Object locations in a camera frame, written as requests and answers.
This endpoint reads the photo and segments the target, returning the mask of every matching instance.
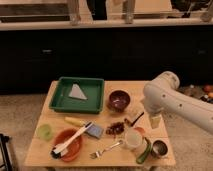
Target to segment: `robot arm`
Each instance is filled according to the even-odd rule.
[[[179,84],[178,77],[169,71],[148,82],[143,90],[146,111],[156,115],[164,109],[213,134],[213,105],[177,92]]]

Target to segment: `floor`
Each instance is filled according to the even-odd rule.
[[[17,170],[45,170],[42,168],[28,168],[24,166],[27,150],[45,97],[45,94],[0,96],[0,132],[12,137],[8,147],[13,165],[18,168]],[[173,167],[163,167],[157,170],[212,171],[213,136],[177,115],[167,113],[163,117],[177,163]],[[70,170],[136,171],[138,168],[88,168]]]

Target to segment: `small bowl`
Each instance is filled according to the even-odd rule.
[[[167,145],[161,141],[157,140],[152,145],[151,155],[155,158],[163,158],[168,152]]]
[[[77,130],[75,129],[67,129],[62,131],[55,139],[54,145],[60,144],[65,142],[67,139],[69,139],[71,136],[73,136],[76,133]],[[61,160],[65,162],[70,162],[74,160],[80,152],[80,149],[82,148],[83,138],[80,135],[77,137],[68,147],[68,153],[64,155]]]
[[[108,107],[116,112],[123,112],[130,103],[130,96],[122,90],[113,91],[109,96]]]

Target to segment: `brown bowl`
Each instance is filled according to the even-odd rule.
[[[129,103],[129,94],[122,90],[116,90],[109,96],[108,107],[116,112],[123,112]]]
[[[71,136],[73,136],[76,133],[77,130],[75,129],[67,129],[62,131],[55,139],[54,145],[60,144],[68,140]],[[65,154],[61,160],[65,162],[70,162],[74,160],[80,152],[80,149],[82,148],[82,136],[80,135],[77,137],[68,147],[68,153]]]

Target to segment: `metal fork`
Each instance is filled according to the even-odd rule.
[[[92,159],[99,158],[99,157],[101,157],[101,156],[103,155],[103,153],[105,153],[105,152],[111,150],[112,148],[114,148],[114,147],[116,147],[116,146],[118,146],[118,145],[120,145],[120,144],[123,144],[123,140],[119,140],[117,143],[115,143],[115,144],[113,144],[113,145],[111,145],[111,146],[109,146],[109,147],[103,149],[102,151],[99,151],[99,150],[98,150],[98,151],[96,151],[96,152],[94,152],[94,153],[91,153],[91,154],[90,154],[90,157],[91,157]]]

